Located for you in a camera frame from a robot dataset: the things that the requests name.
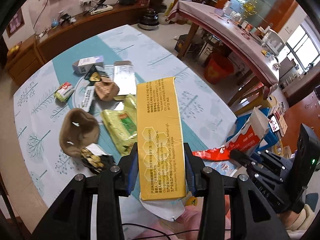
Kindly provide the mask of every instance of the yellow chair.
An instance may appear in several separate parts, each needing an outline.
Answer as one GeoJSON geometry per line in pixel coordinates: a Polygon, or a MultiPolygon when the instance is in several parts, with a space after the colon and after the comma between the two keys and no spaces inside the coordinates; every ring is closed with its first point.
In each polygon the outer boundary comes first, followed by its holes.
{"type": "Polygon", "coordinates": [[[272,108],[273,106],[276,106],[277,100],[273,95],[271,95],[271,92],[273,92],[273,91],[274,91],[274,89],[270,89],[270,88],[263,86],[263,87],[256,89],[255,91],[249,93],[249,94],[241,96],[239,98],[240,101],[245,98],[248,98],[248,97],[251,97],[253,95],[258,94],[257,98],[252,100],[250,103],[248,103],[244,107],[240,108],[238,111],[235,111],[235,115],[239,116],[241,114],[244,114],[257,106],[262,106],[262,108],[266,108],[266,107],[272,108]]]}

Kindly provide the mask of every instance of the wooden drawer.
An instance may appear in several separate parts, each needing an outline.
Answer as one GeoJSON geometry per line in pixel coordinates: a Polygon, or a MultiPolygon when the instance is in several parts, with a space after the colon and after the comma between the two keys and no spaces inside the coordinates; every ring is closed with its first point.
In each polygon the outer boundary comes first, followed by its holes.
{"type": "Polygon", "coordinates": [[[16,77],[36,60],[35,52],[30,49],[9,69],[11,76],[16,77]]]}
{"type": "Polygon", "coordinates": [[[19,75],[14,76],[14,82],[21,86],[29,77],[31,77],[42,65],[38,60],[33,61],[28,67],[26,67],[19,75]]]}

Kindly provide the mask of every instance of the bolt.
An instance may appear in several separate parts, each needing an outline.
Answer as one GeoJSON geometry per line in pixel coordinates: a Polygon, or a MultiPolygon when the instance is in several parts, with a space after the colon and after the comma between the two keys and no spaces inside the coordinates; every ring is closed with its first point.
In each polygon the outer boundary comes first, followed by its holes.
{"type": "Polygon", "coordinates": [[[205,173],[211,173],[212,172],[212,168],[208,167],[208,166],[205,166],[203,169],[202,169],[205,173]]]}
{"type": "Polygon", "coordinates": [[[242,180],[242,181],[247,181],[248,180],[248,176],[245,175],[245,174],[240,174],[239,175],[239,179],[242,180]]]}
{"type": "Polygon", "coordinates": [[[117,166],[117,165],[115,165],[115,166],[112,166],[112,167],[110,168],[110,170],[111,170],[112,172],[118,172],[118,171],[120,170],[120,167],[117,166]]]}
{"type": "Polygon", "coordinates": [[[83,178],[84,178],[84,175],[80,173],[75,176],[75,180],[77,181],[81,181],[83,178]]]}

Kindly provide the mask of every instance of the yellow cardboard box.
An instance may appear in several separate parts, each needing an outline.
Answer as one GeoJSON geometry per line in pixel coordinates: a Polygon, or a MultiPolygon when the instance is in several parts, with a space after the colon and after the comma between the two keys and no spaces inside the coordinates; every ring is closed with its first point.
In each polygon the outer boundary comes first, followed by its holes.
{"type": "Polygon", "coordinates": [[[137,85],[141,198],[186,196],[184,149],[174,78],[137,85]]]}

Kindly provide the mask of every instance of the black pot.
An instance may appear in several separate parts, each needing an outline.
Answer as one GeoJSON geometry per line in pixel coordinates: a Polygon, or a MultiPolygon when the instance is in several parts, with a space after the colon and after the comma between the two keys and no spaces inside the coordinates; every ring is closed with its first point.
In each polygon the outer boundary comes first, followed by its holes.
{"type": "Polygon", "coordinates": [[[159,25],[158,14],[152,8],[147,9],[139,22],[139,27],[145,30],[153,30],[159,25]]]}

